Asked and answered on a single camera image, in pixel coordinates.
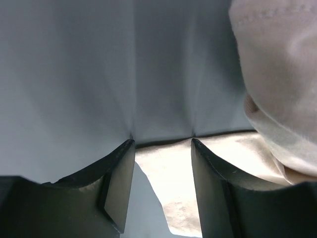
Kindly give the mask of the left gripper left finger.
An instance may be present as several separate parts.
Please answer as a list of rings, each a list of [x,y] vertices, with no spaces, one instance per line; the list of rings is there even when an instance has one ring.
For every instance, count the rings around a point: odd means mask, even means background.
[[[107,156],[87,167],[44,185],[76,189],[82,193],[92,191],[99,184],[96,207],[123,234],[131,192],[135,163],[135,141],[128,139]]]

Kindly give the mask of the beige t shirt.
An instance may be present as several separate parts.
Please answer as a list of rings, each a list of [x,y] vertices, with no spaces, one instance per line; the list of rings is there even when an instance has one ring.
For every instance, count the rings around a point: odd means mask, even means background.
[[[137,163],[159,237],[203,237],[191,142],[282,185],[289,238],[317,235],[317,3],[136,0]]]

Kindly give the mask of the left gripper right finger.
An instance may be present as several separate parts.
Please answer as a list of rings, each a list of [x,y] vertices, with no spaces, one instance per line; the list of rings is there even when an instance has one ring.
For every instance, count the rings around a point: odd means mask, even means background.
[[[199,218],[205,238],[288,238],[290,226],[272,202],[283,186],[223,160],[201,141],[191,142]]]

